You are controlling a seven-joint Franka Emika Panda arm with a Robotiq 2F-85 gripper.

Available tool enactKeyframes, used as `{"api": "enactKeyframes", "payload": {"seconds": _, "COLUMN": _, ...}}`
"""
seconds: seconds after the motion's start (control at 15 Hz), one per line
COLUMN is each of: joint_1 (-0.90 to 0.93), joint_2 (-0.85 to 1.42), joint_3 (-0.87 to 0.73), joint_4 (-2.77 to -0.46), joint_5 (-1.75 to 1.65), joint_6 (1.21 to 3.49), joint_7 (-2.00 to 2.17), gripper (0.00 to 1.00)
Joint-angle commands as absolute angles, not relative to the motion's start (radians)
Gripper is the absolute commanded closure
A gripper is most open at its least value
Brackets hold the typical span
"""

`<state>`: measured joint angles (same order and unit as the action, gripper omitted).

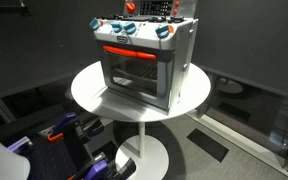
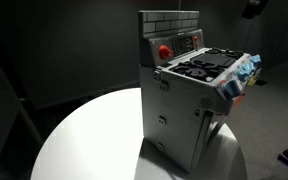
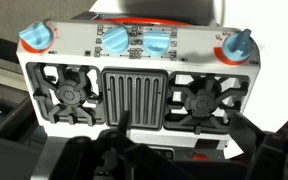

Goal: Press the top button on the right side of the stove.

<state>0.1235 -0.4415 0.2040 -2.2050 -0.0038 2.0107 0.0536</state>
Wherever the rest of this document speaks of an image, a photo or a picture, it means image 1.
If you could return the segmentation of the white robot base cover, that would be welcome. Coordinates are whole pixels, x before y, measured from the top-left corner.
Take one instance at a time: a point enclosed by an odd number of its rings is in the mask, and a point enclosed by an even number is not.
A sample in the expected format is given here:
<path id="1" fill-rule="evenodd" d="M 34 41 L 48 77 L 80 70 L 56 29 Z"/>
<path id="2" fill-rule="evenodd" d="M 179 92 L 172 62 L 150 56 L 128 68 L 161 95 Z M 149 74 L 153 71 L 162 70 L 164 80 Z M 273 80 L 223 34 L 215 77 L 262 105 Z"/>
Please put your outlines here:
<path id="1" fill-rule="evenodd" d="M 11 152 L 0 143 L 0 180 L 27 180 L 29 173 L 28 159 Z"/>

